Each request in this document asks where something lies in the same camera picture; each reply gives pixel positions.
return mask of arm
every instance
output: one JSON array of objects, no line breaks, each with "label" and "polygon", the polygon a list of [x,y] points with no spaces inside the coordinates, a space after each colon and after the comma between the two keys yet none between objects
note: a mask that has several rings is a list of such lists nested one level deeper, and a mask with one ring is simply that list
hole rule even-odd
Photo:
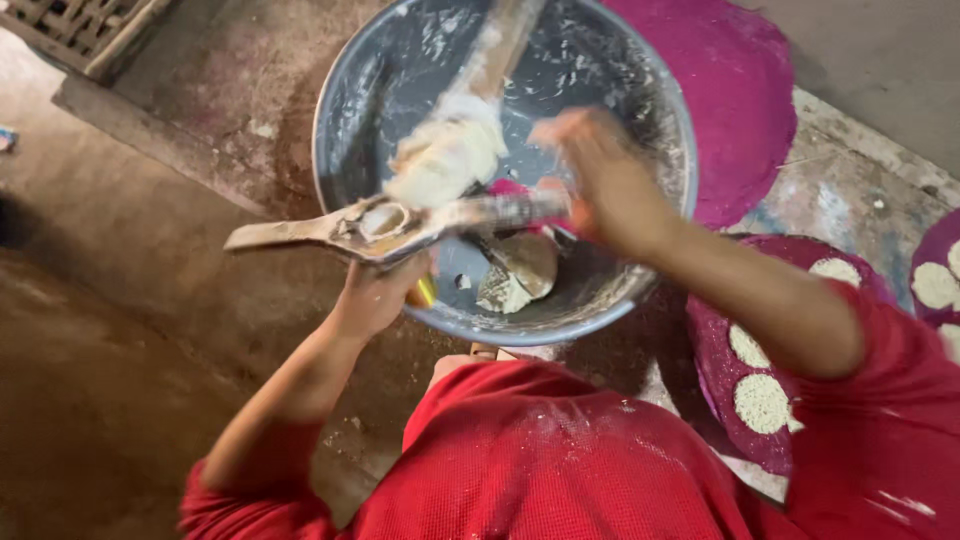
[{"label": "arm", "polygon": [[848,304],[806,272],[685,222],[657,188],[653,167],[607,114],[566,112],[540,124],[533,138],[558,145],[577,174],[580,229],[740,323],[778,367],[818,379],[856,369],[863,338]]},{"label": "arm", "polygon": [[244,405],[217,440],[204,488],[245,494],[306,479],[321,428],[367,342],[399,315],[409,287],[429,270],[426,253],[387,274],[350,266],[337,306]]}]

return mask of metal bowl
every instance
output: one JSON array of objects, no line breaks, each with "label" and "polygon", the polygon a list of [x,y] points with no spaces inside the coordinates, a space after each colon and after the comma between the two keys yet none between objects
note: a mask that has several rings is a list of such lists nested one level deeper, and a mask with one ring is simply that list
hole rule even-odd
[{"label": "metal bowl", "polygon": [[[396,144],[432,110],[477,36],[489,0],[401,0],[366,24],[330,70],[314,125],[314,174],[324,211],[379,192],[392,176]],[[590,0],[549,2],[504,96],[510,156],[502,174],[533,185],[568,176],[555,156],[526,144],[533,123],[572,106],[610,108],[636,140],[659,157],[668,199],[693,214],[697,156],[683,95],[663,60],[631,26]],[[409,308],[422,322],[471,341],[534,346],[574,339],[607,326],[645,298],[656,275],[586,242],[561,258],[556,286],[543,300],[502,315],[475,304],[489,267],[471,244],[450,238],[437,256],[439,302]]]}]

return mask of wooden lattice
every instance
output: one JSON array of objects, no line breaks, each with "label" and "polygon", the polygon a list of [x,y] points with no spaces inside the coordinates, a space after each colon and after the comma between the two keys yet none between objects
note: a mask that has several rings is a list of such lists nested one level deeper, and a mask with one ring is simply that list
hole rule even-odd
[{"label": "wooden lattice", "polygon": [[0,26],[97,78],[171,0],[0,0]]}]

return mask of hand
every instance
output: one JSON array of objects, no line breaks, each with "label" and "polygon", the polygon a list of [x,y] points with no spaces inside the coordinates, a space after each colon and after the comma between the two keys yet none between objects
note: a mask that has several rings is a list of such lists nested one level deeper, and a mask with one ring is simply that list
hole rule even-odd
[{"label": "hand", "polygon": [[380,333],[400,314],[407,291],[430,271],[431,258],[420,252],[388,272],[352,262],[347,283],[329,319],[337,333],[363,342]]},{"label": "hand", "polygon": [[558,147],[577,176],[584,200],[574,205],[573,221],[581,233],[640,262],[669,249],[684,220],[660,192],[656,166],[608,112],[565,110],[539,122],[530,138]]}]

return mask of red sleeve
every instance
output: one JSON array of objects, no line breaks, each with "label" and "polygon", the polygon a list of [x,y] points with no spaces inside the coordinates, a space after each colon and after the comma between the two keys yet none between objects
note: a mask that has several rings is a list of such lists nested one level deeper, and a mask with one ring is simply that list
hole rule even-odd
[{"label": "red sleeve", "polygon": [[190,471],[180,504],[180,530],[187,539],[280,540],[336,534],[330,510],[305,481],[235,497],[204,489],[203,468],[201,461]]},{"label": "red sleeve", "polygon": [[960,366],[937,333],[831,282],[866,356],[837,381],[800,381],[790,518],[814,537],[946,538],[960,530]]}]

